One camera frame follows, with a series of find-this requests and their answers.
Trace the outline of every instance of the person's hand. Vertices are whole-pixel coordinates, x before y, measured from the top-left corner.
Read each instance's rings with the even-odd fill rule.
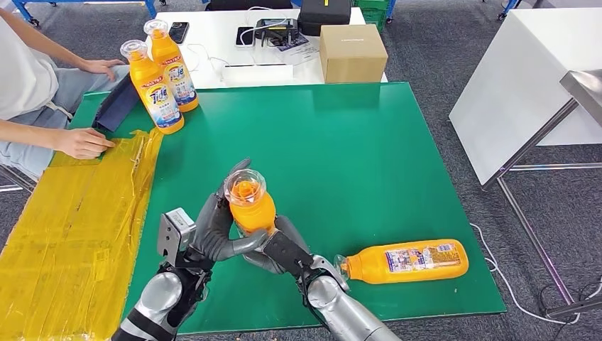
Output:
[[[119,59],[113,60],[83,60],[78,69],[87,71],[90,73],[104,73],[113,82],[115,80],[115,73],[111,70],[111,66],[123,65],[124,62]]]
[[[93,159],[115,144],[92,128],[53,129],[53,149],[80,159]]]
[[[250,163],[248,158],[242,160],[228,175],[247,168]],[[196,221],[197,231],[192,241],[193,247],[211,261],[223,261],[237,254],[253,251],[268,239],[268,231],[265,229],[255,231],[248,237],[229,238],[234,218],[230,204],[224,196],[224,182],[225,179],[218,190],[205,201]]]

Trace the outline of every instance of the green crate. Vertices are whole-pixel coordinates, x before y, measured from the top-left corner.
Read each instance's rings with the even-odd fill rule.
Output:
[[[378,28],[378,32],[382,33],[385,27],[387,11],[379,9],[362,9],[363,19],[366,23],[373,23]]]
[[[354,7],[359,7],[363,12],[364,9],[387,9],[389,7],[388,0],[354,0]]]

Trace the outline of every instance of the black case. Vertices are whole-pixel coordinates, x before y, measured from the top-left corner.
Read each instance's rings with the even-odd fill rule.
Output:
[[[351,0],[303,0],[299,27],[306,36],[319,36],[322,25],[348,25]]]
[[[140,97],[128,73],[102,101],[92,127],[115,132],[138,102]]]

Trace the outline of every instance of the cardboard box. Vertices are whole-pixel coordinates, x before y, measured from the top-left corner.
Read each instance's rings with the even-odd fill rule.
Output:
[[[320,60],[326,83],[380,82],[387,51],[375,25],[323,25]]]

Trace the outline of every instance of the person's arm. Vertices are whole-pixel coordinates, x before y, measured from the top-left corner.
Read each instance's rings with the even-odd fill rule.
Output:
[[[96,158],[115,144],[92,128],[49,129],[0,119],[0,140],[50,148],[74,158]]]
[[[0,17],[15,31],[17,36],[30,48],[49,55],[52,58],[61,60],[64,63],[77,67],[91,73],[105,73],[109,79],[115,80],[115,74],[110,67],[123,64],[120,60],[85,60],[74,54],[68,49],[55,43],[44,36],[28,23],[12,15],[8,11],[0,9]]]

